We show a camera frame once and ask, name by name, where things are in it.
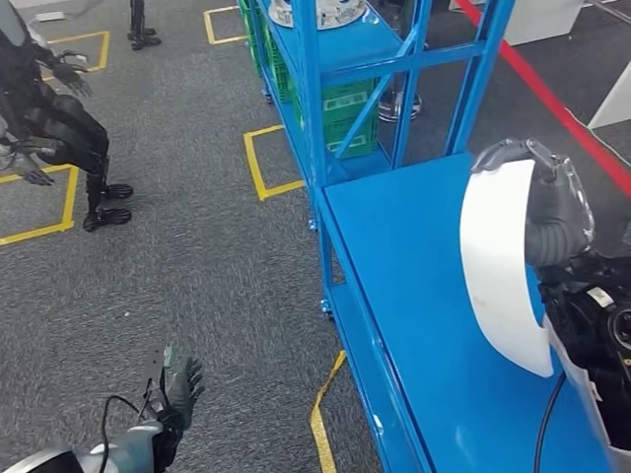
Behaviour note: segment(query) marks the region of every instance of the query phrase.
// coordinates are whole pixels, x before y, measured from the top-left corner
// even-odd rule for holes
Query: red floor line
[[[482,14],[469,0],[456,0],[462,11],[475,25],[478,25]],[[631,196],[631,172],[629,172],[618,158],[614,156],[597,139],[592,136],[582,124],[575,120],[565,106],[546,86],[537,73],[514,48],[503,40],[500,46],[500,55],[519,75],[526,85],[533,91],[540,101],[549,109],[554,117],[569,131],[585,151],[592,155],[601,168],[604,169],[623,192]]]

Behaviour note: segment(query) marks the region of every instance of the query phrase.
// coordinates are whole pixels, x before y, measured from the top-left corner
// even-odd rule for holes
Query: yellow tape square
[[[81,39],[88,39],[90,37],[97,37],[101,36],[101,44],[99,52],[99,60],[96,66],[91,66],[87,68],[89,72],[97,72],[105,69],[107,66],[107,56],[109,53],[109,32],[97,32],[97,33],[88,33],[88,34],[78,34],[76,36],[67,36],[67,37],[60,37],[59,39],[54,39],[52,41],[48,41],[48,44],[54,45],[54,44],[63,44],[64,42],[71,42],[71,41],[78,41]],[[53,77],[45,77],[45,81],[51,81]]]
[[[10,243],[16,243],[18,241],[24,241],[35,237],[43,237],[45,235],[54,234],[56,232],[64,232],[69,230],[75,225],[72,220],[72,211],[75,209],[75,194],[77,191],[77,181],[79,177],[79,171],[74,166],[63,165],[63,166],[51,166],[44,168],[45,172],[57,172],[60,170],[69,169],[68,183],[66,189],[66,197],[64,198],[63,211],[62,212],[61,222],[59,224],[48,225],[47,227],[41,227],[38,229],[29,230],[26,232],[20,232],[18,234],[13,234],[8,236],[0,236],[0,246]],[[0,184],[6,182],[13,182],[14,180],[20,180],[21,177],[15,174],[2,175],[0,176]]]
[[[266,133],[272,133],[275,131],[282,130],[284,128],[285,127],[283,125],[275,125],[270,126],[269,128],[263,128],[256,131],[249,131],[248,133],[243,134],[243,142],[245,145],[245,154],[248,156],[248,163],[250,165],[250,172],[251,172],[252,179],[254,179],[254,181],[254,187],[256,188],[257,194],[258,194],[258,198],[261,201],[263,201],[269,197],[272,197],[279,194],[284,194],[285,192],[299,189],[300,187],[304,186],[304,182],[303,182],[302,180],[295,180],[288,184],[282,184],[277,185],[275,187],[267,188],[263,181],[263,174],[261,174],[260,168],[258,166],[258,161],[257,160],[256,153],[254,152],[254,138],[256,136],[264,135]]]
[[[231,12],[232,10],[238,9],[239,6],[233,5],[232,7],[215,8],[213,10],[206,10],[205,12],[204,12],[204,25],[205,25],[206,27],[206,34],[208,36],[208,42],[214,45],[225,44],[226,42],[243,41],[244,39],[248,39],[248,36],[245,35],[225,37],[223,39],[217,39],[215,37],[215,32],[214,30],[213,30],[213,22],[212,20],[211,20],[211,15],[223,12]]]

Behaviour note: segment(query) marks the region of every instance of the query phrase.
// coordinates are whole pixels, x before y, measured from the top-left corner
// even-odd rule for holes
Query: gray carpet
[[[109,131],[111,180],[131,183],[136,194],[126,203],[134,218],[123,228],[0,246],[5,275],[0,282],[0,391],[5,399],[0,469],[56,440],[77,448],[99,442],[103,399],[121,393],[137,402],[146,350],[164,337],[178,361],[189,353],[202,359],[208,386],[174,471],[319,471],[307,420],[340,342],[319,314],[319,261],[316,236],[306,229],[304,191],[261,203],[254,189],[242,135],[279,119],[261,100],[245,47],[206,40],[201,13],[228,4],[152,1],[147,24],[165,42],[140,53],[125,39],[124,0],[56,3],[55,10],[83,15],[41,28],[49,38],[112,33],[108,67],[88,78],[95,96],[85,104]],[[233,19],[225,21],[214,18],[217,37],[240,34]],[[430,43],[452,41],[466,28],[461,16],[436,15]],[[623,26],[607,28],[607,40],[626,34]],[[582,44],[585,54],[598,53],[591,42]],[[563,47],[542,48],[539,57],[554,61]],[[550,68],[544,78],[553,82],[554,73],[567,75],[568,67]],[[410,160],[440,149],[438,138],[447,131],[461,73],[453,65],[422,76],[426,107],[411,136],[429,138],[411,141]],[[566,96],[577,114],[593,108],[576,91]],[[604,130],[604,138],[631,152],[628,123],[617,126]],[[500,63],[472,149],[510,134],[537,136],[575,157],[597,212],[602,247],[617,249],[618,233],[631,219],[628,200]],[[269,185],[295,177],[294,162],[277,138],[256,141]],[[29,193],[20,182],[2,185],[12,186],[0,186],[2,202],[11,199],[2,206],[3,224],[25,228],[50,218],[41,210],[54,197]],[[85,209],[79,188],[78,223]],[[348,367],[331,385],[322,412],[341,473],[380,470]],[[110,431],[130,421],[116,408]]]

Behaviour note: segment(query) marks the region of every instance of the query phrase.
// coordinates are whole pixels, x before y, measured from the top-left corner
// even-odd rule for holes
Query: black cable
[[[109,441],[107,439],[106,424],[107,423],[107,410],[109,408],[109,403],[114,399],[126,404],[130,408],[133,409],[136,414],[139,414],[136,406],[131,404],[130,401],[125,399],[125,397],[113,394],[106,399],[105,407],[103,409],[103,418],[100,422],[100,436],[103,438],[103,460],[101,460],[100,462],[100,468],[99,468],[99,473],[105,472],[105,467],[107,465],[107,457],[109,456]]]
[[[534,450],[534,466],[534,473],[540,473],[541,467],[541,450],[543,449],[543,437],[546,435],[546,428],[548,426],[548,421],[550,420],[550,414],[553,413],[554,403],[561,392],[563,383],[565,381],[565,372],[562,372],[559,380],[554,386],[554,389],[550,394],[550,399],[548,400],[548,405],[546,406],[546,412],[543,413],[543,419],[541,420],[541,425],[539,427],[539,433],[537,435],[537,446]]]

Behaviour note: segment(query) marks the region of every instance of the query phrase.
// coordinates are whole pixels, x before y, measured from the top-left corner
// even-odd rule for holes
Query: yellow floor tape
[[[318,455],[320,457],[320,468],[322,470],[322,473],[336,473],[337,470],[336,470],[335,461],[334,461],[334,456],[331,453],[331,447],[329,445],[329,439],[327,437],[327,430],[325,429],[325,424],[322,422],[320,403],[336,373],[342,367],[344,360],[346,360],[346,352],[341,350],[337,355],[337,359],[334,365],[334,368],[329,373],[327,382],[318,391],[318,395],[316,396],[316,402],[313,404],[313,409],[311,411],[311,432],[313,433],[313,438],[316,439],[316,444],[318,446]]]

